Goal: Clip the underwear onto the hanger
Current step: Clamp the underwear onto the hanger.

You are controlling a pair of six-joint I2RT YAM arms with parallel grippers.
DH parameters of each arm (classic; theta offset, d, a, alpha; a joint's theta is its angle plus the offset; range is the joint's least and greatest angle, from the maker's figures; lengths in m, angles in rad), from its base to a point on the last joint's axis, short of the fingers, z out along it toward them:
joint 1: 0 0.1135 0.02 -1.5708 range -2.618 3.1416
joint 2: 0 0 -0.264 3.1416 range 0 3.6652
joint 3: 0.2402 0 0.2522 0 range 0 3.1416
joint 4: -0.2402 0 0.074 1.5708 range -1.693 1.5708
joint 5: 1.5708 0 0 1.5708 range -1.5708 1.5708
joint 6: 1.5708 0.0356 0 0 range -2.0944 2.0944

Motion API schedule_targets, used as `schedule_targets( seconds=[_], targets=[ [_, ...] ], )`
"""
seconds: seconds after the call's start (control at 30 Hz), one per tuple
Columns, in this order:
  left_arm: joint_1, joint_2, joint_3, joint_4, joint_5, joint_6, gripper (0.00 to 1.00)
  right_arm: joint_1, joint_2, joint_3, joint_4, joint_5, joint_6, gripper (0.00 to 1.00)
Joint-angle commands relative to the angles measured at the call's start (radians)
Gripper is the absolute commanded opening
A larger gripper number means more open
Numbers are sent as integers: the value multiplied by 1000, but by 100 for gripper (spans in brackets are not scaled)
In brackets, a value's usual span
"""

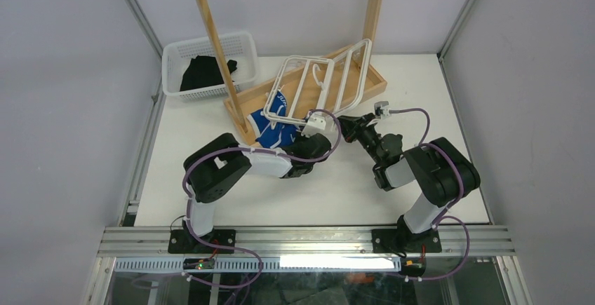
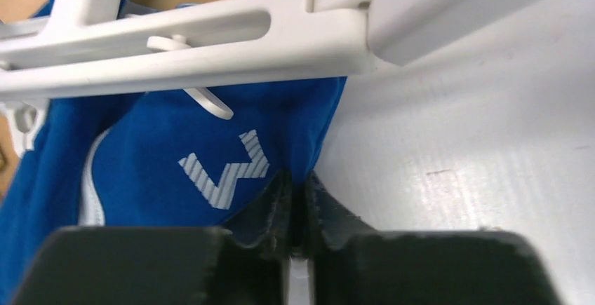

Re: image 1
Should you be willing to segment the blue boxer underwear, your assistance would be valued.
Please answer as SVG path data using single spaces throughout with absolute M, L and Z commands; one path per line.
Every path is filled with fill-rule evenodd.
M 255 141 L 261 147 L 274 149 L 292 145 L 298 137 L 296 126 L 270 121 L 265 117 L 263 109 L 252 112 L 247 116 L 255 133 Z

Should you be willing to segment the white plastic clip hanger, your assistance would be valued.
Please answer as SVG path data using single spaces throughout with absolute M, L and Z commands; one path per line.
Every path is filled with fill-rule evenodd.
M 330 57 L 287 57 L 267 92 L 265 117 L 304 126 L 314 109 L 340 116 L 379 95 L 386 82 L 373 72 L 372 47 L 370 39 L 363 39 Z

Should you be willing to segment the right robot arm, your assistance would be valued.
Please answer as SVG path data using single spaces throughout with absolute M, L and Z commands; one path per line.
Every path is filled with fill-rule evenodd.
M 375 252 L 405 257 L 432 246 L 438 236 L 435 226 L 448 209 L 479 188 L 481 178 L 475 166 L 446 138 L 405 150 L 400 134 L 379 134 L 374 114 L 341 116 L 345 142 L 359 142 L 373 159 L 373 175 L 384 191 L 417 183 L 421 194 L 401 215 L 396 226 L 373 232 Z

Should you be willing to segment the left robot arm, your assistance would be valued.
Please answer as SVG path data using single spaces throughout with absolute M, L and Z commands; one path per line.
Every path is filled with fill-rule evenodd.
M 213 232 L 215 203 L 246 175 L 264 175 L 279 179 L 301 177 L 310 173 L 315 163 L 326 160 L 336 146 L 317 133 L 297 137 L 288 146 L 274 149 L 247 147 L 231 133 L 223 133 L 194 152 L 183 163 L 182 188 L 187 208 L 182 230 L 172 231 L 169 253 L 233 253 L 224 236 Z

